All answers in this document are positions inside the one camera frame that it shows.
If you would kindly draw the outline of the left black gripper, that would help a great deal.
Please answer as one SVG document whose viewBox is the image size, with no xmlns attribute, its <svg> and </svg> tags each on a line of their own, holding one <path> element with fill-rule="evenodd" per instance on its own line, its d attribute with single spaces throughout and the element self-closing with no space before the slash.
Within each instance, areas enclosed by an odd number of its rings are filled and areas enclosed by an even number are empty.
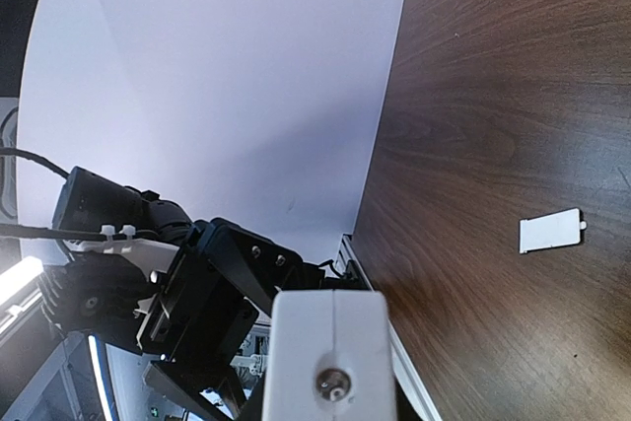
<svg viewBox="0 0 631 421">
<path fill-rule="evenodd" d="M 225 219 L 195 222 L 137 334 L 143 352 L 175 360 L 150 362 L 145 385 L 202 420 L 237 420 L 246 404 L 237 372 L 187 366 L 229 364 L 258 314 L 271 315 L 278 291 L 305 282 L 305 264 L 293 250 Z M 202 395 L 206 390 L 230 416 Z"/>
</svg>

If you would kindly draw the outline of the white remote control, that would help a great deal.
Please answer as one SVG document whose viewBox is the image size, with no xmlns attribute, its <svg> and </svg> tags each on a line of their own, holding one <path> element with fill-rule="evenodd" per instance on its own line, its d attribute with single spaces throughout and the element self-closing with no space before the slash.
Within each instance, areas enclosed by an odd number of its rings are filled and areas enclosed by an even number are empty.
<svg viewBox="0 0 631 421">
<path fill-rule="evenodd" d="M 272 306 L 265 420 L 343 420 L 331 407 L 349 397 L 348 372 L 334 365 L 341 331 L 325 315 L 335 290 L 284 291 Z"/>
</svg>

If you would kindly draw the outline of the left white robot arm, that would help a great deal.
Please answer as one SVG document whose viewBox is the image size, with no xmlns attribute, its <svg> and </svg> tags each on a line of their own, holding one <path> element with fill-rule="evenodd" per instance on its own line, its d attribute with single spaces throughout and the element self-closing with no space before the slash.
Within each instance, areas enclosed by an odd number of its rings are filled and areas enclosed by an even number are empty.
<svg viewBox="0 0 631 421">
<path fill-rule="evenodd" d="M 39 278 L 50 322 L 149 356 L 147 385 L 205 420 L 259 418 L 261 392 L 245 395 L 232 360 L 280 291 L 319 287 L 317 267 L 128 188 L 62 198 L 53 228 L 77 248 Z"/>
</svg>

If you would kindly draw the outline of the white battery cover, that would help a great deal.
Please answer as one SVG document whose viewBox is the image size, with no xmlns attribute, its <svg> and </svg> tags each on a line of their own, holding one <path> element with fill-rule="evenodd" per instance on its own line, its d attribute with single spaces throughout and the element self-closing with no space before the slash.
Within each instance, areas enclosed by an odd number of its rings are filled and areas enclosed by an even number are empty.
<svg viewBox="0 0 631 421">
<path fill-rule="evenodd" d="M 519 253 L 577 245 L 587 226 L 578 208 L 522 219 L 519 224 Z"/>
</svg>

